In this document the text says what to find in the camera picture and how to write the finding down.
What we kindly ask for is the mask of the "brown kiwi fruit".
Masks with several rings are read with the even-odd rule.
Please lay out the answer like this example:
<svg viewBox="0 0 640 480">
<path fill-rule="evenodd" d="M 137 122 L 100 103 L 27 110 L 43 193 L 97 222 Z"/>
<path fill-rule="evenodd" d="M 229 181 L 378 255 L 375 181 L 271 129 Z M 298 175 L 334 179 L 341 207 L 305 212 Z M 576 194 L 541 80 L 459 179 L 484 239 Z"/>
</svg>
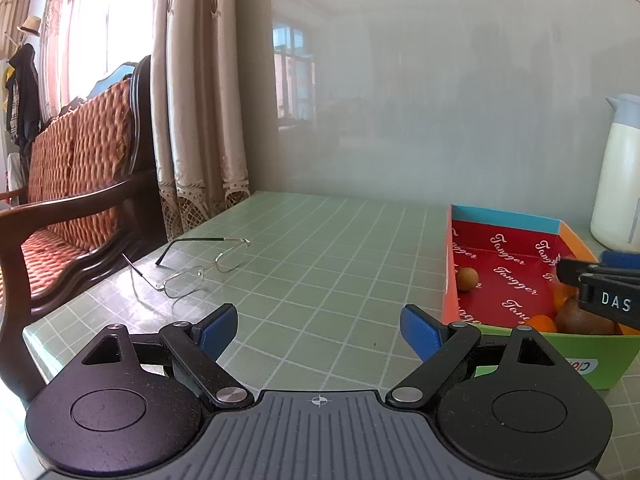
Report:
<svg viewBox="0 0 640 480">
<path fill-rule="evenodd" d="M 581 335 L 613 335 L 615 325 L 608 318 L 593 314 L 579 307 L 576 298 L 567 298 L 555 317 L 559 332 Z"/>
</svg>

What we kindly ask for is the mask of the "small tan longan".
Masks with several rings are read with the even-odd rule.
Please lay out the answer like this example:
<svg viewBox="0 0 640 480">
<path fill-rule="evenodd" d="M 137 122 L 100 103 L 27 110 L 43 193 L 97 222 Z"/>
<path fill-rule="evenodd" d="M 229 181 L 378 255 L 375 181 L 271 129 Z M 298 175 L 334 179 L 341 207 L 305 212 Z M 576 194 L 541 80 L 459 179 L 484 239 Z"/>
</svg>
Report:
<svg viewBox="0 0 640 480">
<path fill-rule="evenodd" d="M 459 268 L 456 274 L 457 290 L 460 292 L 469 292 L 473 290 L 480 282 L 480 276 L 477 270 L 466 266 L 465 268 Z"/>
</svg>

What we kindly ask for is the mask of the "small orange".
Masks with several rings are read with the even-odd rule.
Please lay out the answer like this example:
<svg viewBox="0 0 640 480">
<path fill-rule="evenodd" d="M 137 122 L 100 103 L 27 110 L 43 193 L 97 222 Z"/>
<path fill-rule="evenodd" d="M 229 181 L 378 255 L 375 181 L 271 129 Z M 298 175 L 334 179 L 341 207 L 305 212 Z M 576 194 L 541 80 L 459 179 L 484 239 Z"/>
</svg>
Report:
<svg viewBox="0 0 640 480">
<path fill-rule="evenodd" d="M 534 315 L 529 318 L 525 324 L 538 330 L 539 333 L 556 333 L 558 331 L 554 319 L 548 315 Z"/>
</svg>

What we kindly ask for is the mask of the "orange tangerine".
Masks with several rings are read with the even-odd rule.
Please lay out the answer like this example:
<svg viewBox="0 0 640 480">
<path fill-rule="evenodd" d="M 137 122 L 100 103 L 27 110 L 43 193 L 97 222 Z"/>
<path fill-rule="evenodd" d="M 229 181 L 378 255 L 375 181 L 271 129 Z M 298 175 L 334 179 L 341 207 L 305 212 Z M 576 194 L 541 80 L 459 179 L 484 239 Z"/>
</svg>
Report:
<svg viewBox="0 0 640 480">
<path fill-rule="evenodd" d="M 570 285 L 565 285 L 562 283 L 553 284 L 551 287 L 552 290 L 552 300 L 553 307 L 556 312 L 563 307 L 563 304 L 572 298 L 575 298 L 578 295 L 578 288 Z"/>
</svg>

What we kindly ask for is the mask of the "white thermos jug grey lid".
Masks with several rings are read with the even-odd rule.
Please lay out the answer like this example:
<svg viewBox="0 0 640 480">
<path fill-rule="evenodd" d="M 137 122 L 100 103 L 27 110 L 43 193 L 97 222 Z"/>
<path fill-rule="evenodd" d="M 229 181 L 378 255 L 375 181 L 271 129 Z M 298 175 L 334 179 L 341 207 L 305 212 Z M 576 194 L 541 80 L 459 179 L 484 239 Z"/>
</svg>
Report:
<svg viewBox="0 0 640 480">
<path fill-rule="evenodd" d="M 618 252 L 639 251 L 639 97 L 607 98 L 614 116 L 600 171 L 590 232 Z"/>
</svg>

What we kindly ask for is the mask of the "colourful cardboard box red inside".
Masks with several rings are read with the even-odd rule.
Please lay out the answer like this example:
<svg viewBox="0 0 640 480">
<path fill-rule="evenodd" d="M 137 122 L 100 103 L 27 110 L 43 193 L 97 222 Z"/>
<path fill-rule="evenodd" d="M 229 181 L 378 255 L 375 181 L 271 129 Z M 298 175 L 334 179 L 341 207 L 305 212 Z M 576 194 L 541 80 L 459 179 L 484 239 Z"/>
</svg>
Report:
<svg viewBox="0 0 640 480">
<path fill-rule="evenodd" d="M 478 325 L 506 335 L 534 315 L 555 319 L 555 266 L 563 258 L 596 257 L 563 221 L 482 207 L 452 205 L 447 214 L 446 278 L 442 322 Z M 469 292 L 457 290 L 459 268 L 480 276 Z M 545 333 L 574 370 L 596 389 L 611 389 L 639 352 L 639 333 L 615 326 L 613 335 Z"/>
</svg>

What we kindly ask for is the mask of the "wooden sofa orange cushions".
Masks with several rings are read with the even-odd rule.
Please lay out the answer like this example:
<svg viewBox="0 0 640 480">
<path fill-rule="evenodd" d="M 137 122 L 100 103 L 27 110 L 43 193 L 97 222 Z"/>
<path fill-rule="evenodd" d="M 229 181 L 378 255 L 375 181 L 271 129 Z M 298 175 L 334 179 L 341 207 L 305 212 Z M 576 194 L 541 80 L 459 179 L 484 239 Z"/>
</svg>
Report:
<svg viewBox="0 0 640 480">
<path fill-rule="evenodd" d="M 150 58 L 40 133 L 26 198 L 1 214 L 1 380 L 23 404 L 44 386 L 24 328 L 166 243 Z"/>
</svg>

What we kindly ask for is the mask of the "beige lace curtain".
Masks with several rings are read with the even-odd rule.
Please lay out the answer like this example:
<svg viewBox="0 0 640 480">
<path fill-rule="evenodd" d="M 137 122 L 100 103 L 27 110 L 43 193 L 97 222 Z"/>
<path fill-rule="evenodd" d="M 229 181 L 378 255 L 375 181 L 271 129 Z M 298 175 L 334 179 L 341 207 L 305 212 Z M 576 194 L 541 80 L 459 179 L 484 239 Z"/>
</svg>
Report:
<svg viewBox="0 0 640 480">
<path fill-rule="evenodd" d="M 250 195 L 235 0 L 154 0 L 153 23 L 156 175 L 175 238 Z"/>
</svg>

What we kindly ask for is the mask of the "dark hanging clothes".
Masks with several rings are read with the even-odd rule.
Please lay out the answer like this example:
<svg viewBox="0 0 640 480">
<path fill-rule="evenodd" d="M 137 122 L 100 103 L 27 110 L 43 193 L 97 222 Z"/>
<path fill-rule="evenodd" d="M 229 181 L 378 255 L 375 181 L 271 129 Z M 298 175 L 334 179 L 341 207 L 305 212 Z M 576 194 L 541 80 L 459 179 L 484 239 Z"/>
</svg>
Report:
<svg viewBox="0 0 640 480">
<path fill-rule="evenodd" d="M 41 120 L 34 47 L 23 44 L 9 59 L 9 66 L 13 73 L 6 81 L 6 128 L 11 141 L 26 154 L 40 133 Z"/>
</svg>

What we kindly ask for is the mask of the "straw hat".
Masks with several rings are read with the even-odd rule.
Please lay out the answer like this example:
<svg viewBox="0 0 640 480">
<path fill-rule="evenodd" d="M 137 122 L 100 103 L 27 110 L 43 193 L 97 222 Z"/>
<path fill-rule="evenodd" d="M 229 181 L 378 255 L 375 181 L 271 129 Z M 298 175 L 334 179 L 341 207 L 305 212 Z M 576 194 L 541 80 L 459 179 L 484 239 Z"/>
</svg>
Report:
<svg viewBox="0 0 640 480">
<path fill-rule="evenodd" d="M 25 21 L 17 26 L 17 29 L 25 35 L 40 36 L 41 18 L 35 15 L 29 15 Z"/>
</svg>

